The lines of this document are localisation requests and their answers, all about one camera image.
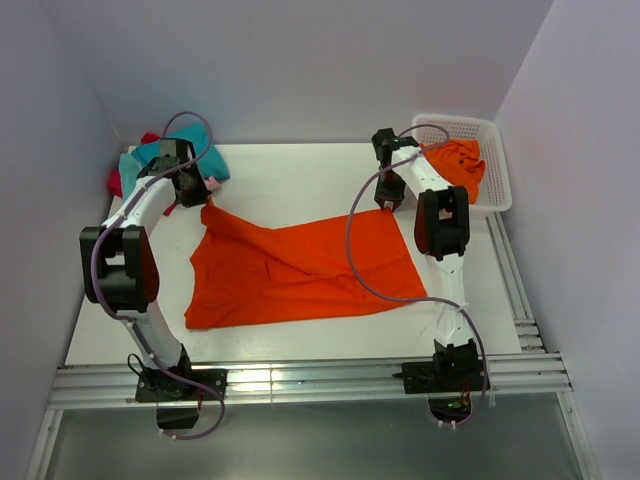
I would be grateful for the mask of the orange t-shirt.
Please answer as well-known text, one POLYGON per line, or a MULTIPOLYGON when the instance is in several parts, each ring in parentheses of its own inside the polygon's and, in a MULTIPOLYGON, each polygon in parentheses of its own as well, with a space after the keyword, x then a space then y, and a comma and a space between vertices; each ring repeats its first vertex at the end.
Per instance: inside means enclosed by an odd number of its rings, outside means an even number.
POLYGON ((425 158, 446 181, 467 190, 470 204, 476 203, 486 169, 477 140, 449 140, 427 151, 425 158))
POLYGON ((388 210, 271 229, 208 204, 201 222, 190 330, 370 315, 426 294, 388 210))

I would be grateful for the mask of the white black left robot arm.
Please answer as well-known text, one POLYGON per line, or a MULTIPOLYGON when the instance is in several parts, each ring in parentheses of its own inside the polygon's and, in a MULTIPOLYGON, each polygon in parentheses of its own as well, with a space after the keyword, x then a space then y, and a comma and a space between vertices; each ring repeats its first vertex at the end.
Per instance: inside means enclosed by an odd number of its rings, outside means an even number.
POLYGON ((160 139, 159 154, 138 174, 122 206, 79 237, 87 299, 130 332, 143 355, 136 372, 141 384, 171 399, 190 395, 195 375, 157 302, 160 276, 149 236, 171 205, 207 202, 210 192, 197 160, 190 141, 160 139))

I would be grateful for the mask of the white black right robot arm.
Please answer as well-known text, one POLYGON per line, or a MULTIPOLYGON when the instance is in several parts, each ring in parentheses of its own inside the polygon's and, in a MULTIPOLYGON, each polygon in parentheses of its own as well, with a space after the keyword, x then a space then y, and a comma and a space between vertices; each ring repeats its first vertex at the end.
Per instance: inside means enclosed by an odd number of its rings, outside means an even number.
POLYGON ((415 197, 414 242, 434 282, 429 298, 436 310, 435 352, 420 380, 429 392, 488 387, 483 347, 464 315, 468 192, 446 180, 427 160, 434 145, 422 147, 413 137, 401 137, 391 128, 378 130, 371 141, 381 170, 374 200, 381 207, 397 208, 406 192, 415 197))

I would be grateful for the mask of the pink folded t-shirt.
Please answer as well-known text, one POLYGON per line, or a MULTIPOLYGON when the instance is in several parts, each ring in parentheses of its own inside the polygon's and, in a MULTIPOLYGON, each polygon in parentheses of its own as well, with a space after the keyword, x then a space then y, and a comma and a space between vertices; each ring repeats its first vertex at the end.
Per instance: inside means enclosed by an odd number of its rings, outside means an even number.
MULTIPOLYGON (((214 190, 220 187, 220 183, 214 177, 205 178, 203 182, 208 194, 211 194, 214 190)), ((173 212, 173 210, 178 206, 178 204, 179 202, 175 201, 163 212, 163 215, 169 216, 173 212)))

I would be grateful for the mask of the teal folded t-shirt top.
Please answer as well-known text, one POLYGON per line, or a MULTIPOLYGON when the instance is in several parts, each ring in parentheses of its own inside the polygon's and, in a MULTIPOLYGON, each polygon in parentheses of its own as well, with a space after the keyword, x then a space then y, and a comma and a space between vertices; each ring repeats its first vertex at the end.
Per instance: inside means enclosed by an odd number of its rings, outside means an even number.
MULTIPOLYGON (((176 130, 170 134, 170 137, 191 142, 198 156, 200 156, 209 145, 209 136, 205 126, 201 123, 192 124, 176 130)), ((152 159, 158 157, 159 154, 159 141, 140 145, 132 151, 132 156, 141 166, 146 166, 152 159)), ((211 145, 207 152, 200 158, 197 166, 205 178, 214 177, 216 180, 227 180, 230 178, 230 172, 226 162, 214 145, 211 145)))

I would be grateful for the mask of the mint green folded t-shirt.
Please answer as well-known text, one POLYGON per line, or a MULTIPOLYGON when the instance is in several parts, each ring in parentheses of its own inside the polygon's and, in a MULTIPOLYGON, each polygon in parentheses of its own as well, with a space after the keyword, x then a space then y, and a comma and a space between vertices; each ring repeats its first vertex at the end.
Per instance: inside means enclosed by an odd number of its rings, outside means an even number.
POLYGON ((126 201, 136 188, 138 174, 142 171, 143 165, 130 153, 122 153, 119 158, 118 172, 120 175, 120 186, 122 200, 126 201))

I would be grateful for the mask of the orange t-shirt in basket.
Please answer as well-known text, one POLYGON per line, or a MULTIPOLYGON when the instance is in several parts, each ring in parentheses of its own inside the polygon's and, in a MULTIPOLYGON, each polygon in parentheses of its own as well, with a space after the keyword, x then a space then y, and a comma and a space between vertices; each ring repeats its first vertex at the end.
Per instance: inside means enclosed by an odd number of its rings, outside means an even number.
POLYGON ((427 151, 425 158, 446 181, 467 190, 470 204, 476 203, 486 169, 477 140, 449 140, 427 151))

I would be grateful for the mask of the red folded t-shirt bottom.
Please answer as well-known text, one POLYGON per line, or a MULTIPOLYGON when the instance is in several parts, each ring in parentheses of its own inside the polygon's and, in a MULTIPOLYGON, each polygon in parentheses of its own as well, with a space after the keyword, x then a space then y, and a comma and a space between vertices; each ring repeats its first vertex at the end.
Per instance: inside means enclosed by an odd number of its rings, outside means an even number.
MULTIPOLYGON (((149 144, 159 139, 159 136, 153 132, 146 132, 140 139, 141 144, 149 144)), ((118 169, 114 169, 107 180, 107 188, 114 196, 123 197, 121 186, 121 175, 118 169)))

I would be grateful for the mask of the white plastic laundry basket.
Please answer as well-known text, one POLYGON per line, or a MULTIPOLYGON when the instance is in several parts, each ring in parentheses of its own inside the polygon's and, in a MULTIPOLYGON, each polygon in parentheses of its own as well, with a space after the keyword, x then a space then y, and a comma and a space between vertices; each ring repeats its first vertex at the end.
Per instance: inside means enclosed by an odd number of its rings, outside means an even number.
POLYGON ((419 114, 413 118, 412 125, 416 130, 411 135, 422 146, 437 143, 440 147, 452 139, 478 141, 486 169, 477 201, 470 204, 472 216, 486 217, 511 207, 512 197, 503 145, 499 130, 493 122, 465 116, 419 114))

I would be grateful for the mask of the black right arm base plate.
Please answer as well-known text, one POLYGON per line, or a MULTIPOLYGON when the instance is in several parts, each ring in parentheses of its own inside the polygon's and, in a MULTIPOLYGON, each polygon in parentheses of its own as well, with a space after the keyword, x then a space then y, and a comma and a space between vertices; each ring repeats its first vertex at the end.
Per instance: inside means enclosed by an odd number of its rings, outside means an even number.
POLYGON ((474 393, 483 401, 490 389, 487 372, 478 360, 471 367, 437 366, 435 361, 405 362, 393 374, 407 395, 425 395, 429 414, 439 426, 457 427, 474 413, 474 393))

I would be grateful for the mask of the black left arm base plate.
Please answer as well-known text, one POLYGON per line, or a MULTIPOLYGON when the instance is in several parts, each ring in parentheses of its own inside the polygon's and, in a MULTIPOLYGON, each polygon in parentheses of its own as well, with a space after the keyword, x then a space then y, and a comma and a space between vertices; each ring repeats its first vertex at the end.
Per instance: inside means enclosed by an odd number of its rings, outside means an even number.
POLYGON ((145 369, 139 375, 135 402, 157 404, 156 423, 169 431, 189 430, 196 425, 204 400, 216 400, 212 393, 176 381, 156 369, 145 369))

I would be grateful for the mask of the aluminium front rail frame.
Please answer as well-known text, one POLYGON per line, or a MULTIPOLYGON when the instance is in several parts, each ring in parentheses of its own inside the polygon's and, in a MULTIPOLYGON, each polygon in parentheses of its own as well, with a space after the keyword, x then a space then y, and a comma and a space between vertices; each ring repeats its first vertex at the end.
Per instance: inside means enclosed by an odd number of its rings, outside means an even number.
MULTIPOLYGON (((398 359, 258 362, 225 364, 229 405, 395 400, 404 398, 398 359)), ((491 355, 491 394, 556 395, 583 479, 602 474, 577 412, 563 360, 558 353, 491 355)), ((67 410, 132 408, 135 375, 125 365, 85 365, 58 370, 27 469, 27 478, 45 477, 62 416, 67 410)))

